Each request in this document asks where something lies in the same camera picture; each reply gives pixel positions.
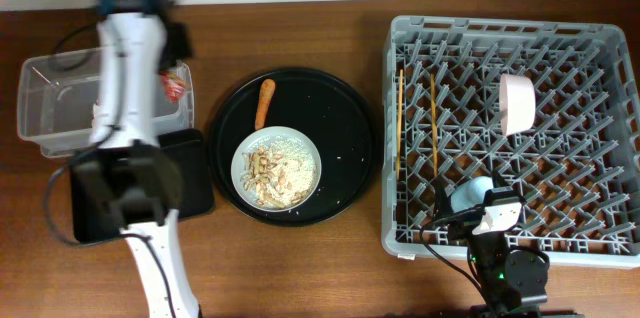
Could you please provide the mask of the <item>white napkin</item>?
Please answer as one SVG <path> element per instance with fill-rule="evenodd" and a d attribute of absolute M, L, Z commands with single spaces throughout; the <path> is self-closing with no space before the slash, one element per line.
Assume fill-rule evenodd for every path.
<path fill-rule="evenodd" d="M 95 103 L 92 107 L 93 118 L 97 118 L 100 113 L 101 113 L 101 107 L 97 103 Z"/>

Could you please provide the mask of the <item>light blue cup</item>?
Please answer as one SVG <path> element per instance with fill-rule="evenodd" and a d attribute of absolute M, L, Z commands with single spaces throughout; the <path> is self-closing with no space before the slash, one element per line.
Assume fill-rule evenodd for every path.
<path fill-rule="evenodd" d="M 488 176 L 476 177 L 458 186 L 450 196 L 452 211 L 456 213 L 482 204 L 486 192 L 493 188 L 493 180 Z"/>

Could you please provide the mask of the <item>wooden chopstick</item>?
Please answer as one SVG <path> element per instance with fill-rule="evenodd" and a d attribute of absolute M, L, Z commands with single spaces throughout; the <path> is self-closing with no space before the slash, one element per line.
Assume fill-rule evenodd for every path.
<path fill-rule="evenodd" d="M 404 70 L 400 69 L 399 79 L 397 83 L 397 114 L 396 114 L 396 181 L 400 181 L 401 173 L 401 142 L 402 142 L 402 125 L 403 125 L 403 95 L 404 95 Z"/>
<path fill-rule="evenodd" d="M 430 73 L 430 102 L 431 102 L 431 136 L 432 136 L 432 160 L 433 160 L 433 174 L 434 177 L 438 177 L 438 133 L 437 133 L 437 104 L 436 104 L 436 87 L 435 87 L 435 75 Z"/>

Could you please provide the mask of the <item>red snack wrapper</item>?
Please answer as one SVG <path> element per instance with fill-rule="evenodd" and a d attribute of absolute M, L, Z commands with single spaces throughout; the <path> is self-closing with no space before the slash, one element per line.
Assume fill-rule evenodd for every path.
<path fill-rule="evenodd" d="M 186 81 L 173 71 L 163 71 L 160 76 L 167 100 L 179 102 L 188 90 Z"/>

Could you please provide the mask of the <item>clear plastic bin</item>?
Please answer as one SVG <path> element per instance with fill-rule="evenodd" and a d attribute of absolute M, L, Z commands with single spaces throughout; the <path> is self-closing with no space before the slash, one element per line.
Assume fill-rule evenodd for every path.
<path fill-rule="evenodd" d="M 26 60 L 17 95 L 17 134 L 40 146 L 46 158 L 60 158 L 89 146 L 93 105 L 99 97 L 100 51 L 61 53 L 64 66 L 87 58 L 81 67 L 59 72 L 50 68 L 47 56 Z"/>

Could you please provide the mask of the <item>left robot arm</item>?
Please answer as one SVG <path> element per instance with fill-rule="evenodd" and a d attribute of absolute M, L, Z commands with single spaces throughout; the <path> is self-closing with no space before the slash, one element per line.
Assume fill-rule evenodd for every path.
<path fill-rule="evenodd" d="M 152 118 L 159 73 L 183 57 L 172 45 L 173 0 L 98 0 L 99 110 L 74 178 L 112 219 L 134 257 L 152 317 L 198 317 L 178 240 L 183 180 Z"/>

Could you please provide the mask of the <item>black rectangular tray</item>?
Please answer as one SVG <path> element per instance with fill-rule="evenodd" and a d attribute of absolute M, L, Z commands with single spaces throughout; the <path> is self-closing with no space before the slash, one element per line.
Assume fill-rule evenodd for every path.
<path fill-rule="evenodd" d="M 180 168 L 184 194 L 179 205 L 179 220 L 209 214 L 215 199 L 205 159 L 204 138 L 200 130 L 184 129 L 158 136 L 162 151 Z M 89 198 L 73 173 L 70 174 L 73 236 L 83 244 L 114 240 L 118 227 Z"/>

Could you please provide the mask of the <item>pink bowl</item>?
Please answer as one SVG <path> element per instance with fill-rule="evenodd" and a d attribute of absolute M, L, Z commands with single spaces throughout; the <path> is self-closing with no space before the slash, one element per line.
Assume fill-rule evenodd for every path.
<path fill-rule="evenodd" d="M 532 81 L 525 76 L 502 74 L 499 85 L 500 126 L 504 136 L 530 129 L 535 120 L 536 98 Z"/>

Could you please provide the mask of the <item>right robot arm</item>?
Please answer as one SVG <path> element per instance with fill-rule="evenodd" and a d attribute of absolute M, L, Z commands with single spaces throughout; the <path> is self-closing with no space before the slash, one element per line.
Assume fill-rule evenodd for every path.
<path fill-rule="evenodd" d="M 508 243 L 506 233 L 519 224 L 524 197 L 500 173 L 479 176 L 445 189 L 434 184 L 434 216 L 422 231 L 446 229 L 447 238 L 467 244 L 468 279 L 484 303 L 469 309 L 469 317 L 542 317 L 548 300 L 549 256 L 528 246 Z"/>

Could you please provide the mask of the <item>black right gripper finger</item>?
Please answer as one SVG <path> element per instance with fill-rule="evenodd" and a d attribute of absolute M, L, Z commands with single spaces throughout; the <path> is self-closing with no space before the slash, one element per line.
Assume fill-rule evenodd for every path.
<path fill-rule="evenodd" d="M 491 173 L 491 179 L 493 185 L 496 189 L 503 189 L 506 192 L 512 193 L 514 196 L 518 198 L 522 198 L 521 193 L 515 188 L 512 184 L 506 181 L 506 179 L 501 175 L 498 170 L 493 170 Z"/>
<path fill-rule="evenodd" d="M 431 221 L 431 225 L 436 227 L 449 227 L 454 221 L 454 212 L 451 206 L 451 198 L 446 193 L 445 182 L 441 177 L 438 177 L 434 182 L 435 188 L 435 203 L 434 203 L 434 215 Z"/>

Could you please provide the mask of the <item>white plate with food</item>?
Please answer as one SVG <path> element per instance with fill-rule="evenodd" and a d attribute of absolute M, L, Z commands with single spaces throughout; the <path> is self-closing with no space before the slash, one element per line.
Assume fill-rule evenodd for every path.
<path fill-rule="evenodd" d="M 231 160 L 236 193 L 264 213 L 289 212 L 304 204 L 320 183 L 322 163 L 303 133 L 275 126 L 244 138 Z"/>

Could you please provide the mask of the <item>grey dishwasher rack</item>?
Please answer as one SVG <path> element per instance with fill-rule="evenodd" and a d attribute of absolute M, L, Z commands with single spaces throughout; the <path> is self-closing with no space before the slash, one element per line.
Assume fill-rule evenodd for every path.
<path fill-rule="evenodd" d="M 404 70 L 400 181 L 397 83 Z M 623 31 L 610 24 L 399 16 L 383 54 L 381 243 L 405 259 L 466 247 L 434 213 L 430 73 L 435 75 L 438 177 L 447 191 L 498 170 L 525 198 L 510 245 L 556 265 L 639 264 L 639 93 Z M 535 88 L 533 126 L 504 136 L 502 74 Z"/>

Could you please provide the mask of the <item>round black tray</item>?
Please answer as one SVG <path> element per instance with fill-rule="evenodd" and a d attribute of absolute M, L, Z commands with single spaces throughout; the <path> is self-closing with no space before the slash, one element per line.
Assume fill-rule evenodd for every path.
<path fill-rule="evenodd" d="M 267 213 L 250 206 L 233 187 L 232 157 L 254 132 L 259 90 L 265 79 L 276 83 L 267 126 L 285 126 L 305 134 L 321 158 L 319 187 L 298 208 Z M 262 223 L 299 227 L 330 219 L 351 205 L 380 170 L 381 133 L 368 102 L 348 83 L 311 68 L 283 68 L 257 75 L 221 105 L 208 132 L 211 176 L 237 209 Z"/>

